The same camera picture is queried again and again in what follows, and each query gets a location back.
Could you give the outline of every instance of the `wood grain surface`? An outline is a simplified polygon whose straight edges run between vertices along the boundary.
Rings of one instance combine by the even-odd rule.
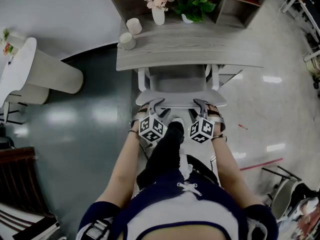
[[[138,16],[142,32],[134,36],[133,50],[118,48],[116,70],[145,67],[226,64],[263,67],[262,55],[251,29],[244,29],[235,16],[222,15],[219,25],[186,24],[178,15],[169,15],[164,25],[154,23],[151,14]],[[120,33],[127,32],[122,23]]]

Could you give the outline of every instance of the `white candle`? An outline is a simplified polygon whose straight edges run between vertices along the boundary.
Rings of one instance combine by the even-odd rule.
[[[123,47],[126,50],[132,50],[136,46],[136,40],[131,33],[126,32],[119,37],[118,46]]]
[[[142,26],[137,18],[129,19],[126,26],[132,35],[137,35],[142,31]]]

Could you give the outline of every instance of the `tiled floor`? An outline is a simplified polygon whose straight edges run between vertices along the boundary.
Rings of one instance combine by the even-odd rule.
[[[284,1],[268,0],[251,24],[264,68],[248,68],[224,85],[219,92],[227,106],[220,112],[226,120],[229,147],[242,157],[237,159],[240,167],[283,158],[282,167],[318,189],[320,99],[303,61],[307,48],[299,23],[288,12],[278,14]],[[259,194],[268,190],[262,179],[279,180],[260,168],[243,175]]]
[[[247,68],[224,85],[219,92],[227,106],[220,112],[241,168],[283,158],[281,166],[317,189],[320,100],[302,58],[307,48],[299,24],[289,13],[278,14],[284,1],[267,0],[251,24],[265,67]],[[115,71],[115,58],[111,51],[75,62],[86,75],[79,94],[53,91],[48,104],[26,109],[26,124],[8,126],[18,147],[35,146],[44,195],[70,239],[81,215],[108,182],[130,120],[131,75]],[[213,155],[209,144],[186,141],[182,147],[209,167]],[[280,180],[261,168],[243,175],[259,195]]]

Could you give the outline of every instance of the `navy sleeve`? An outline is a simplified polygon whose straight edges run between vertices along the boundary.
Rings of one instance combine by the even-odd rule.
[[[80,222],[79,231],[97,220],[102,221],[103,219],[113,218],[120,210],[118,206],[110,202],[101,201],[93,203],[84,214]]]
[[[279,236],[279,228],[276,218],[272,214],[269,207],[262,204],[255,204],[243,209],[245,215],[255,221],[263,224],[267,229],[266,240],[276,240]],[[252,239],[260,240],[264,238],[264,234],[260,229],[255,229],[252,234]]]

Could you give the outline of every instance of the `white table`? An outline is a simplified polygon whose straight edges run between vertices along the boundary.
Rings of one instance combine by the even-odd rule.
[[[29,37],[2,72],[0,107],[5,101],[43,104],[50,89],[74,94],[83,82],[84,76],[79,69],[38,50],[37,40]]]

